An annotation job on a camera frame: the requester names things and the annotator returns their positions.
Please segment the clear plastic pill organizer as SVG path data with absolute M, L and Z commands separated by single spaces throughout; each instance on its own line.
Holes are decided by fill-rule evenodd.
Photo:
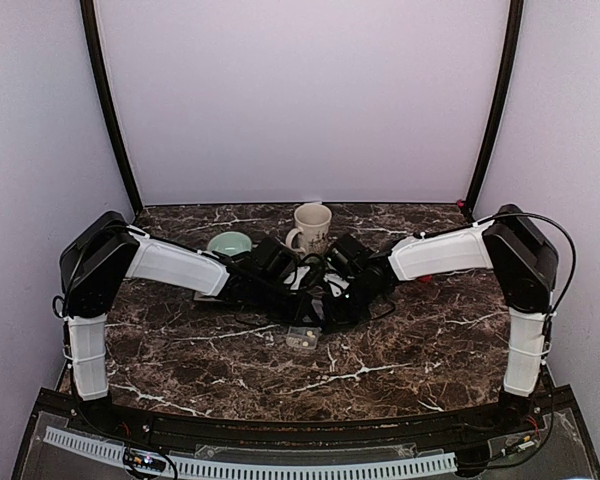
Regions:
M 307 336 L 307 334 L 306 334 L 307 330 L 313 330 L 315 335 L 313 337 Z M 287 338 L 295 337 L 301 341 L 301 344 L 297 347 L 293 347 L 293 346 L 289 346 L 289 347 L 295 348 L 295 349 L 300 349 L 300 350 L 315 350 L 317 348 L 320 336 L 321 336 L 321 329 L 319 327 L 290 326 L 288 328 L 287 334 L 285 335 L 285 342 L 286 342 L 286 345 L 289 346 L 287 344 Z M 309 347 L 303 347 L 302 346 L 303 341 L 308 341 Z

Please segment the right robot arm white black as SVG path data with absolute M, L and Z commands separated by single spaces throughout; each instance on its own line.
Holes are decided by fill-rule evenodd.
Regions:
M 528 397 L 540 374 L 559 255 L 534 223 L 513 204 L 491 218 L 444 232 L 421 232 L 373 251 L 350 234 L 326 251 L 331 267 L 323 298 L 329 327 L 355 324 L 370 316 L 369 306 L 400 282 L 422 277 L 487 269 L 494 273 L 510 315 L 510 338 L 503 389 L 510 394 L 490 413 L 501 434 L 514 432 L 529 416 Z

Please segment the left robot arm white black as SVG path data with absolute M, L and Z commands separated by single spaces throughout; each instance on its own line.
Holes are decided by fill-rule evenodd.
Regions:
M 102 398 L 109 394 L 105 324 L 124 280 L 151 280 L 261 307 L 282 324 L 324 323 L 311 294 L 324 276 L 323 262 L 302 261 L 271 237 L 249 252 L 229 256 L 153 237 L 108 211 L 62 252 L 59 267 L 62 293 L 53 309 L 65 322 L 74 391 L 86 401 L 81 417 L 100 436 L 114 435 L 121 427 L 120 412 Z

